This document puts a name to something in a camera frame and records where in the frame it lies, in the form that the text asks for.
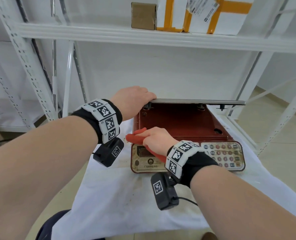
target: red towel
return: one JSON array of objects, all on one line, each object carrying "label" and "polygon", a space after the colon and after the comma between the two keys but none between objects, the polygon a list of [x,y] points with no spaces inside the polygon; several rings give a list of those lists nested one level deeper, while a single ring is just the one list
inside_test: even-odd
[{"label": "red towel", "polygon": [[[145,139],[145,137],[142,137],[142,136],[136,136],[137,134],[140,134],[140,133],[143,133],[144,131],[146,131],[147,128],[142,128],[142,129],[139,129],[139,130],[136,130],[133,134],[128,134],[126,135],[126,140],[131,142],[131,143],[134,143],[134,144],[138,144],[138,145],[142,145],[143,144],[143,140]],[[153,151],[151,151],[151,149],[148,147],[148,146],[145,146],[146,149],[151,153],[153,154],[154,156],[156,156],[157,158],[159,158],[160,161],[162,161],[163,163],[166,163],[166,157],[165,156],[162,156],[162,155],[159,155]]]}]

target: white tablecloth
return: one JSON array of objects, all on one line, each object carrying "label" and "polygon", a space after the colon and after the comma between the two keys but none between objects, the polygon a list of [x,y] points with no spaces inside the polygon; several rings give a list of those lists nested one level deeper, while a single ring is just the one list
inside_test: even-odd
[{"label": "white tablecloth", "polygon": [[[296,215],[296,193],[272,176],[258,157],[220,118],[230,135],[242,144],[246,169],[237,175]],[[122,122],[119,137],[132,133],[132,120]],[[130,143],[110,168],[90,158],[72,210],[53,227],[54,240],[90,240],[138,232],[209,227],[199,208],[180,200],[170,210],[157,208],[151,174],[135,174],[130,169]],[[175,186],[178,196],[193,199],[190,189]]]}]

